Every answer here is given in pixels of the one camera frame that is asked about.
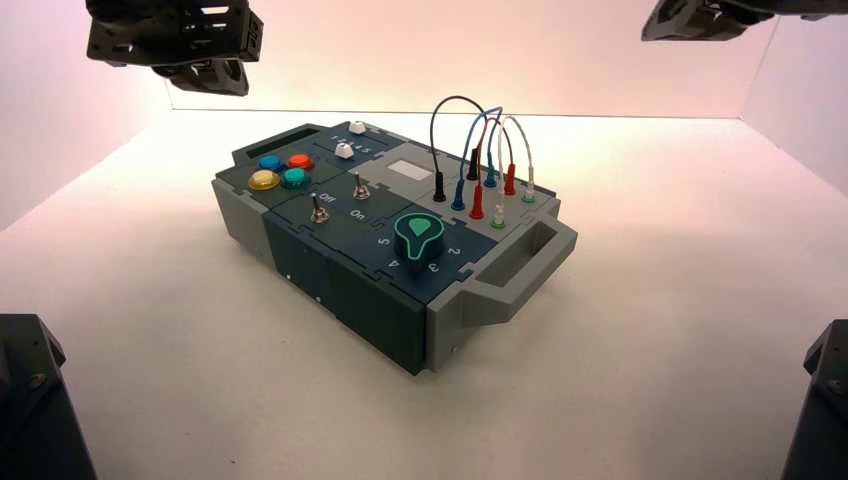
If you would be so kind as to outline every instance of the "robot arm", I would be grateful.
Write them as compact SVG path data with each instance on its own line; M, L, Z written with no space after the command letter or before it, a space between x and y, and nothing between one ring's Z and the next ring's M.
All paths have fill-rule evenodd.
M843 0L660 0L642 40L730 40L775 15L819 20L846 13Z
M247 95L242 62L259 60L262 21L247 0L86 0L88 57L153 68L177 88Z

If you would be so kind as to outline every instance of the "teal knob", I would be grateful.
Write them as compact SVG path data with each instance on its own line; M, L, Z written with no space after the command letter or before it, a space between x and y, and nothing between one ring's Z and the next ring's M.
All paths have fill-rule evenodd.
M410 270L423 270L445 249L445 224L429 213L408 213L395 221L395 253Z

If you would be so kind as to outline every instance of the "white display screen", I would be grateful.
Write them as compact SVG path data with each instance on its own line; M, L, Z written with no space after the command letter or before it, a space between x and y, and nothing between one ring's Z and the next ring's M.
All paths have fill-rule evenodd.
M406 160L398 160L397 162L389 165L389 168L406 175L409 178L413 178L415 180L424 180L429 177L431 173L430 170L426 168L421 168L418 165L413 165Z

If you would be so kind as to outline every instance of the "white wall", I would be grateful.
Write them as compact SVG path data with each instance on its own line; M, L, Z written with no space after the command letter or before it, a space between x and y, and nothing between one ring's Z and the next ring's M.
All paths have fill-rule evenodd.
M743 119L848 195L848 17L782 19Z
M0 231L169 109L162 79L85 56L82 0L15 2L0 29Z
M251 93L176 108L428 111L452 93L514 112L738 117L774 22L733 42L643 43L656 0L251 0Z

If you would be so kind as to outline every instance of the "red button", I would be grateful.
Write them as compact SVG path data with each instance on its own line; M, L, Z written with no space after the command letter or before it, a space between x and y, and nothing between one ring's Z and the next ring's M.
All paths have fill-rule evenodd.
M289 157L289 168L302 168L304 170L309 170L313 166L312 159L305 153L297 153Z

